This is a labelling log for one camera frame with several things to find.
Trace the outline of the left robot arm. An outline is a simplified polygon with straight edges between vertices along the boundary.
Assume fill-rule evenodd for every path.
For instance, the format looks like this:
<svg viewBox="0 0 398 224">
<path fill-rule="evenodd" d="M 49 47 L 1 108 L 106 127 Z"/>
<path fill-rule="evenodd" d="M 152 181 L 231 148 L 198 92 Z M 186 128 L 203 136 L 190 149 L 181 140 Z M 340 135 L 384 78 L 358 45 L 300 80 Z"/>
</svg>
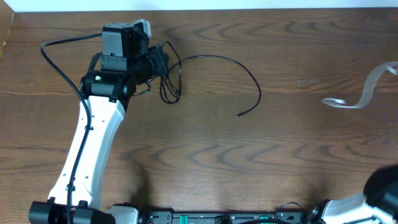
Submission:
<svg viewBox="0 0 398 224">
<path fill-rule="evenodd" d="M 99 34 L 103 49 L 73 89 L 80 114 L 70 150 L 46 202 L 33 202 L 31 223 L 145 223 L 145 213 L 128 204 L 101 211 L 109 152 L 136 87 L 168 73 L 169 58 L 150 46 L 150 24 L 112 22 Z"/>
</svg>

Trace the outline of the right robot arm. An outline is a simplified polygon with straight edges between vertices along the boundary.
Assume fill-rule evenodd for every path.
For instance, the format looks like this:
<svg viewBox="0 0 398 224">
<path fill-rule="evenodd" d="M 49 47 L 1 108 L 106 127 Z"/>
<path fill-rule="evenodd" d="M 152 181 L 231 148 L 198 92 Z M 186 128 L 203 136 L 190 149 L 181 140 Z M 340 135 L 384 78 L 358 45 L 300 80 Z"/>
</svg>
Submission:
<svg viewBox="0 0 398 224">
<path fill-rule="evenodd" d="M 397 223 L 397 165 L 376 170 L 361 193 L 319 203 L 307 217 L 319 224 Z"/>
</svg>

